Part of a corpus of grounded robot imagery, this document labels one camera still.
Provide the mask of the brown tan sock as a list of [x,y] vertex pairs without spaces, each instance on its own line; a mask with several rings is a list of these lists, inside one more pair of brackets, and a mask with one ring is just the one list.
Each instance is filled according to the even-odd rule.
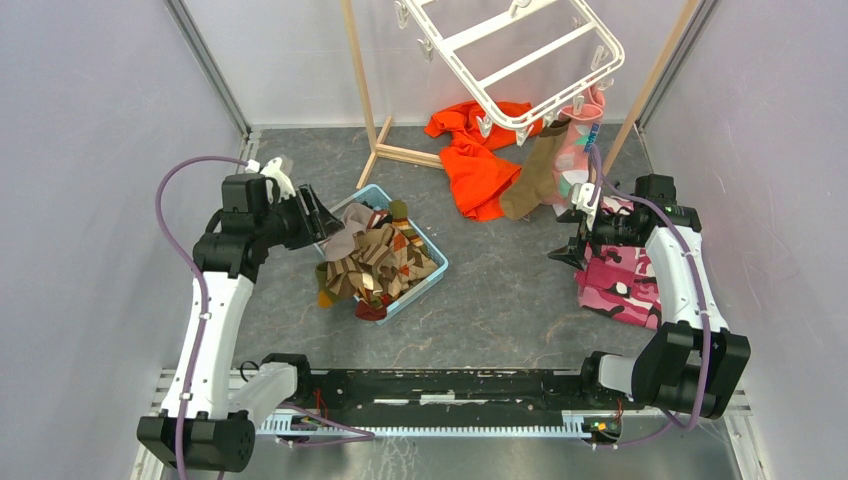
[[518,179],[499,198],[506,218],[519,220],[556,199],[554,163],[570,123],[570,119],[554,121],[535,138]]

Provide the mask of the pink sock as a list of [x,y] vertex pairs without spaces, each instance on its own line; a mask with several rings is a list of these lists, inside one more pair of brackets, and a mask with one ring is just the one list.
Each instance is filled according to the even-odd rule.
[[584,92],[581,112],[572,119],[569,133],[569,148],[573,154],[573,166],[578,170],[588,169],[588,155],[603,123],[606,100],[597,87]]
[[587,150],[596,137],[600,124],[594,120],[566,118],[554,121],[537,137],[552,141],[550,166],[554,189],[542,199],[544,205],[564,204],[574,184],[588,180]]

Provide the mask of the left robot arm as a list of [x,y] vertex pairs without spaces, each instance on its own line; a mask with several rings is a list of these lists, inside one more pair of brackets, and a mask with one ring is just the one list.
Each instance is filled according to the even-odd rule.
[[309,184],[258,173],[226,177],[222,206],[187,254],[194,276],[191,318],[159,411],[140,418],[137,438],[181,478],[191,471],[241,472],[262,423],[285,402],[306,405],[314,381],[302,355],[271,354],[230,387],[242,317],[271,249],[311,247],[342,229]]

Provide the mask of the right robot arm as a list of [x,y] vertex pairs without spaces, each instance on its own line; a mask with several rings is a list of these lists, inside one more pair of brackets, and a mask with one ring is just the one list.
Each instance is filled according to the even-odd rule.
[[697,211],[678,204],[674,180],[649,174],[618,209],[602,205],[600,188],[572,187],[561,223],[576,236],[549,253],[586,274],[591,258],[620,257],[623,247],[645,251],[661,314],[653,338],[635,358],[595,352],[577,382],[580,400],[602,408],[618,392],[638,403],[717,419],[724,413],[751,355],[748,339],[731,333],[712,296],[702,255]]

